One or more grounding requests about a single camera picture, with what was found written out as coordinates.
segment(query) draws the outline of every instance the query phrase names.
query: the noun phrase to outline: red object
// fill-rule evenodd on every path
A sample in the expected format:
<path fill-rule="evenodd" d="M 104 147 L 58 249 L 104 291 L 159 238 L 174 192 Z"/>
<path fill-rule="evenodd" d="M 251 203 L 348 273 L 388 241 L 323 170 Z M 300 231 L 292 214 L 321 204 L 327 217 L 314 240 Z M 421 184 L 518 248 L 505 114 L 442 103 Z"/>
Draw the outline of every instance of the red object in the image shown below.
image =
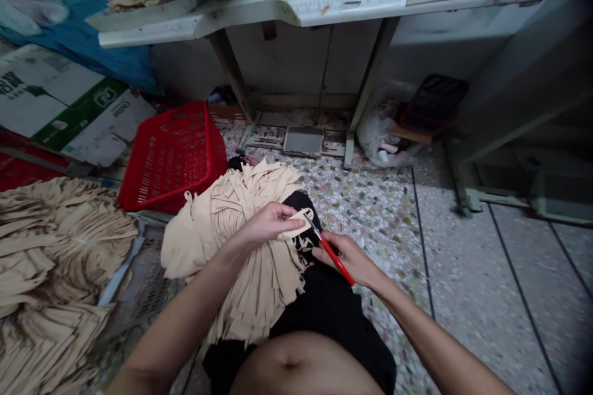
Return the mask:
<path fill-rule="evenodd" d="M 332 261 L 334 261 L 335 267 L 342 274 L 342 276 L 344 278 L 346 278 L 346 280 L 348 281 L 348 284 L 353 286 L 355 284 L 354 279 L 352 279 L 352 276 L 350 276 L 350 274 L 348 273 L 348 270 L 346 270 L 346 267 L 344 267 L 344 264 L 342 264 L 342 261 L 336 256 L 336 254 L 334 253 L 334 250 L 330 247 L 329 243 L 326 241 L 326 239 L 323 237 L 323 235 L 319 232 L 317 227 L 315 227 L 313 225 L 313 221 L 311 219 L 309 219 L 309 217 L 306 214 L 305 214 L 305 217 L 307 218 L 307 221 L 309 221 L 309 224 L 311 224 L 311 228 L 315 232 L 315 235 L 317 235 L 317 237 L 319 238 L 321 245 L 323 245 L 323 248 L 326 250 L 327 254 L 332 259 Z"/>
<path fill-rule="evenodd" d="M 117 202 L 127 211 L 176 214 L 185 193 L 203 193 L 227 171 L 224 140 L 206 102 L 140 124 Z"/>
<path fill-rule="evenodd" d="M 350 276 L 348 270 L 346 270 L 346 267 L 344 267 L 344 264 L 342 264 L 342 261 L 335 255 L 334 251 L 332 250 L 326 239 L 323 237 L 323 235 L 319 235 L 319 240 L 321 241 L 321 245 L 323 245 L 323 248 L 329 254 L 330 258 L 332 258 L 332 261 L 334 261 L 334 264 L 339 270 L 339 272 L 344 276 L 344 278 L 346 278 L 348 284 L 353 286 L 355 284 L 354 279 L 352 279 L 352 276 Z"/>
<path fill-rule="evenodd" d="M 44 158 L 44 155 L 54 156 L 43 150 L 27 149 L 25 152 L 31 156 Z M 67 167 L 68 162 L 59 156 L 55 156 L 59 161 L 46 159 L 55 164 L 61 164 L 61 167 Z M 37 181 L 48 181 L 55 177 L 65 176 L 51 168 L 41 167 L 26 160 L 8 156 L 0 153 L 0 193 L 9 189 L 18 188 L 25 185 L 34 184 Z"/>
<path fill-rule="evenodd" d="M 58 167 L 66 168 L 69 164 L 62 156 L 38 148 L 26 137 L 11 133 L 3 128 L 0 128 L 0 145 L 22 151 Z M 31 185 L 37 181 L 48 181 L 60 176 L 65 175 L 51 168 L 0 153 L 0 192 Z"/>

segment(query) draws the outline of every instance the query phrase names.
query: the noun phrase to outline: blue plastic bag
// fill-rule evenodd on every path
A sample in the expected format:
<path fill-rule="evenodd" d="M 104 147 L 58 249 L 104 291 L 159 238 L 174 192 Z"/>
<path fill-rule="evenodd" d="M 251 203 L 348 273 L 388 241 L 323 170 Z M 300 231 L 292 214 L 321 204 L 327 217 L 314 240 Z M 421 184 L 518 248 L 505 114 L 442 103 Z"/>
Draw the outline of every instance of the blue plastic bag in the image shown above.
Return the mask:
<path fill-rule="evenodd" d="M 43 27 L 42 34 L 23 36 L 0 27 L 0 36 L 18 46 L 38 44 L 141 91 L 162 94 L 147 46 L 103 49 L 99 45 L 99 31 L 85 22 L 85 18 L 107 6 L 105 0 L 62 0 L 62 3 L 70 9 L 69 17 L 58 25 Z"/>

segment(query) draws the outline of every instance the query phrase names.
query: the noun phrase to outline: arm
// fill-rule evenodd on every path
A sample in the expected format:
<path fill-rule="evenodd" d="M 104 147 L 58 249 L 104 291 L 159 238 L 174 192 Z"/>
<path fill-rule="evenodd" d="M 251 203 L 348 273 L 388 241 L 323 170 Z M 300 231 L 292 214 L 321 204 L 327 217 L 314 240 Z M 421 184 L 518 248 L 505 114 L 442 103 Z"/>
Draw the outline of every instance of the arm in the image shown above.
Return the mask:
<path fill-rule="evenodd" d="M 514 393 L 474 354 L 408 298 L 351 237 L 327 231 L 323 235 L 340 251 L 340 260 L 352 278 L 358 284 L 370 288 L 385 303 L 441 393 Z M 334 266 L 323 249 L 313 249 L 313 256 L 327 265 Z"/>
<path fill-rule="evenodd" d="M 168 393 L 204 339 L 239 271 L 255 249 L 302 220 L 284 220 L 295 209 L 271 202 L 249 219 L 167 305 L 109 385 L 106 395 Z"/>

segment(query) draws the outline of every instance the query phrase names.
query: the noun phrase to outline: hand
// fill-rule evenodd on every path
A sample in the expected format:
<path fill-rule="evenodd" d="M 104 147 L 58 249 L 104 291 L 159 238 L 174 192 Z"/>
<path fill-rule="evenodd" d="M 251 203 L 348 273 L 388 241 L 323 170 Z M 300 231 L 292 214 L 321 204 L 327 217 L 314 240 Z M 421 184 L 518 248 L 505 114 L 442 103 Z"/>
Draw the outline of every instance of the hand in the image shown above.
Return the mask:
<path fill-rule="evenodd" d="M 238 243 L 257 249 L 281 233 L 305 226 L 300 219 L 287 220 L 297 211 L 278 202 L 269 202 L 232 236 Z"/>
<path fill-rule="evenodd" d="M 331 231 L 324 231 L 323 237 L 327 242 L 338 249 L 338 258 L 348 270 L 352 279 L 356 284 L 370 287 L 378 278 L 382 277 L 384 273 L 375 263 L 369 258 L 366 253 L 358 246 L 356 241 L 347 235 L 336 235 Z M 329 254 L 323 248 L 314 248 L 313 256 L 324 264 L 335 268 L 334 261 L 332 261 Z"/>

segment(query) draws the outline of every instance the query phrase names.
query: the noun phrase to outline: terrazzo floor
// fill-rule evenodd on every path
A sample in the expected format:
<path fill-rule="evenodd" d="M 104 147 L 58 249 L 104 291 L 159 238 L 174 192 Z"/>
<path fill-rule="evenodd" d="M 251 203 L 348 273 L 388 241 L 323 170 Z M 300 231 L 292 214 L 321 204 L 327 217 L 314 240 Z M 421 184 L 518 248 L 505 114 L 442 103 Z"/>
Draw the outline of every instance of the terrazzo floor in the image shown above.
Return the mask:
<path fill-rule="evenodd" d="M 227 157 L 234 156 L 245 127 L 218 127 Z M 285 130 L 256 131 L 283 139 Z M 297 168 L 324 228 L 356 239 L 420 307 L 518 394 L 579 393 L 593 331 L 593 230 L 550 224 L 495 205 L 472 219 L 458 216 L 438 145 L 413 167 L 396 170 L 374 167 L 359 150 L 349 172 L 338 158 L 287 157 L 262 148 L 248 148 L 247 154 Z M 367 289 L 355 286 L 355 291 L 398 365 L 395 392 L 438 393 L 383 303 Z M 118 339 L 118 362 L 150 321 Z M 188 365 L 172 393 L 208 394 L 201 366 Z"/>

